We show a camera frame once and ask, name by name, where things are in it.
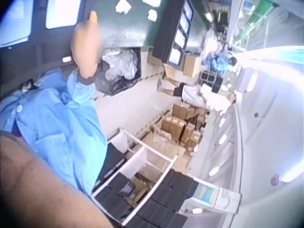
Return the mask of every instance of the shirt button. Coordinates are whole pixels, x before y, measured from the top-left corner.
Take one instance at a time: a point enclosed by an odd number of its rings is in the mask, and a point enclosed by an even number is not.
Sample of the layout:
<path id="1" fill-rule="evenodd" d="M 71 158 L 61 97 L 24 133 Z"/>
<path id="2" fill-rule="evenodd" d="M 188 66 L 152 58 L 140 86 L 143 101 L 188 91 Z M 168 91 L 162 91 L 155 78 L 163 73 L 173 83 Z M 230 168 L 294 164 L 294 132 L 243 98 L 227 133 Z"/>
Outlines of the shirt button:
<path id="1" fill-rule="evenodd" d="M 21 110 L 22 110 L 22 105 L 19 104 L 19 105 L 17 106 L 17 113 L 21 112 Z"/>

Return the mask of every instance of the white paper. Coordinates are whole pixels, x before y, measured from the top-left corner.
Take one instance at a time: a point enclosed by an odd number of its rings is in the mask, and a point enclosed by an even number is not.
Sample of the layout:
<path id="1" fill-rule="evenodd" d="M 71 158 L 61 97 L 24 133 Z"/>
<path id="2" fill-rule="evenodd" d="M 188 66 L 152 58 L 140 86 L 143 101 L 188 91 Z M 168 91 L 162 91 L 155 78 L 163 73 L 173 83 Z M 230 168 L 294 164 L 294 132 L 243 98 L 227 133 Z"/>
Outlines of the white paper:
<path id="1" fill-rule="evenodd" d="M 174 39 L 175 43 L 177 43 L 181 48 L 184 48 L 185 46 L 185 37 L 184 35 L 181 33 L 181 31 L 177 30 L 175 39 Z"/>
<path id="2" fill-rule="evenodd" d="M 148 19 L 151 21 L 156 21 L 157 19 L 157 12 L 153 9 L 149 10 Z"/>
<path id="3" fill-rule="evenodd" d="M 191 19 L 191 17 L 192 17 L 192 10 L 191 10 L 190 5 L 188 4 L 187 1 L 185 2 L 184 10 L 186 11 L 187 18 Z"/>
<path id="4" fill-rule="evenodd" d="M 126 0 L 120 0 L 116 5 L 115 10 L 117 13 L 127 14 L 131 8 L 131 5 Z"/>
<path id="5" fill-rule="evenodd" d="M 185 33 L 188 33 L 188 29 L 189 29 L 189 23 L 186 19 L 185 14 L 181 14 L 181 18 L 180 18 L 180 25 L 182 27 L 182 30 L 184 30 Z"/>
<path id="6" fill-rule="evenodd" d="M 161 5 L 162 0 L 142 0 L 144 3 L 149 4 L 153 7 L 159 7 Z"/>
<path id="7" fill-rule="evenodd" d="M 80 0 L 49 0 L 46 28 L 53 29 L 77 23 Z"/>
<path id="8" fill-rule="evenodd" d="M 178 65 L 180 62 L 180 58 L 181 58 L 181 52 L 175 48 L 172 48 L 169 61 Z"/>

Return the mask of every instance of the blue shirt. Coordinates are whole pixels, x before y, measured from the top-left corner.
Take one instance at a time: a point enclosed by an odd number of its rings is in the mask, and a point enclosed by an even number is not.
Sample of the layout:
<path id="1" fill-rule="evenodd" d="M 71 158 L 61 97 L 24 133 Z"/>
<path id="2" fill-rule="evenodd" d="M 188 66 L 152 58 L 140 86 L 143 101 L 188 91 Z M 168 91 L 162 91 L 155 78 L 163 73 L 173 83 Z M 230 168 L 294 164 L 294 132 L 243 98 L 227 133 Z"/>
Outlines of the blue shirt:
<path id="1" fill-rule="evenodd" d="M 209 66 L 212 71 L 223 72 L 228 68 L 228 57 L 224 54 L 217 54 L 215 58 L 205 60 L 205 65 Z"/>
<path id="2" fill-rule="evenodd" d="M 65 181 L 91 195 L 105 160 L 107 140 L 92 99 L 95 85 L 65 80 L 60 69 L 43 77 L 39 89 L 14 92 L 0 104 L 0 129 L 14 122 L 30 148 Z"/>

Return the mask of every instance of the shirt pocket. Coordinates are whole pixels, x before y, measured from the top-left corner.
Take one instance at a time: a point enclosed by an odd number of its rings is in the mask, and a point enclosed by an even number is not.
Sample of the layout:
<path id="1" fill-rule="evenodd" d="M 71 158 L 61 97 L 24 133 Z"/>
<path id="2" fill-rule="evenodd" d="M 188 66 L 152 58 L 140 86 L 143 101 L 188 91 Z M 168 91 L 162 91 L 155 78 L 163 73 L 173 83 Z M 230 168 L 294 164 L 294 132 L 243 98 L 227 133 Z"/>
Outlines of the shirt pocket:
<path id="1" fill-rule="evenodd" d="M 77 187 L 73 170 L 74 160 L 64 133 L 43 137 L 36 141 L 34 148 L 57 175 Z"/>

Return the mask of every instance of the worker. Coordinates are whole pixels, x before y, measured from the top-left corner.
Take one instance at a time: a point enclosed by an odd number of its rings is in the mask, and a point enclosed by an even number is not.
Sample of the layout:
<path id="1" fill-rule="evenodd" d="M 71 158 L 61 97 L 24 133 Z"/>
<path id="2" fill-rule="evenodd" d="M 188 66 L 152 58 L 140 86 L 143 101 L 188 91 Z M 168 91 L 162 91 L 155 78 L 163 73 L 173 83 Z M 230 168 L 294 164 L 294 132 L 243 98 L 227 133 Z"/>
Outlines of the worker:
<path id="1" fill-rule="evenodd" d="M 228 66 L 235 66 L 237 64 L 237 58 L 230 57 L 224 53 L 218 53 L 214 57 L 209 56 L 205 59 L 204 64 L 210 67 L 210 70 L 216 73 L 223 73 L 228 69 Z"/>
<path id="2" fill-rule="evenodd" d="M 112 227 L 89 198 L 59 178 L 22 138 L 0 131 L 0 145 L 2 224 L 31 228 Z M 53 153 L 60 153 L 56 145 L 53 148 Z"/>
<path id="3" fill-rule="evenodd" d="M 236 95 L 230 93 L 228 98 L 219 94 L 211 92 L 211 87 L 206 84 L 203 86 L 188 85 L 180 83 L 171 78 L 164 77 L 164 80 L 170 82 L 175 86 L 174 90 L 164 89 L 162 81 L 159 79 L 157 82 L 157 91 L 165 93 L 170 96 L 181 97 L 182 100 L 192 106 L 207 108 L 217 112 L 226 112 L 227 109 L 236 102 Z"/>
<path id="4" fill-rule="evenodd" d="M 98 24 L 87 20 L 81 29 L 81 40 L 72 40 L 78 68 L 67 79 L 54 69 L 38 89 L 3 99 L 0 130 L 22 138 L 58 176 L 90 196 L 106 157 L 107 139 L 93 101 L 101 46 Z"/>

